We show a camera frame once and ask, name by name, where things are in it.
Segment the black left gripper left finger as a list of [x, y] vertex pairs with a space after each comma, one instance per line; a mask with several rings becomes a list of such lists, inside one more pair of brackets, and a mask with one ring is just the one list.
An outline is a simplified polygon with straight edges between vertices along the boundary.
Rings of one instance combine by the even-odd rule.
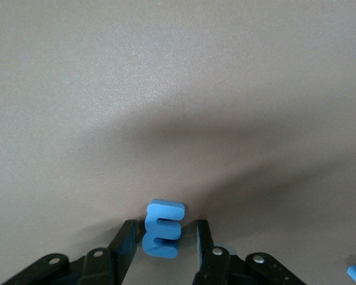
[[48, 254], [5, 281], [5, 284], [122, 284], [135, 256], [137, 226], [127, 220], [107, 247], [92, 249], [75, 261]]

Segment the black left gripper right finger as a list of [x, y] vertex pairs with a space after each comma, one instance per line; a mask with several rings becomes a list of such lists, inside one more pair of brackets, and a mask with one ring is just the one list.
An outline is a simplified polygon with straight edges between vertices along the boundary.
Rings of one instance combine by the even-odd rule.
[[193, 279], [194, 285], [305, 285], [269, 254], [257, 252], [242, 260], [215, 245], [207, 220], [198, 220], [196, 229], [199, 271]]

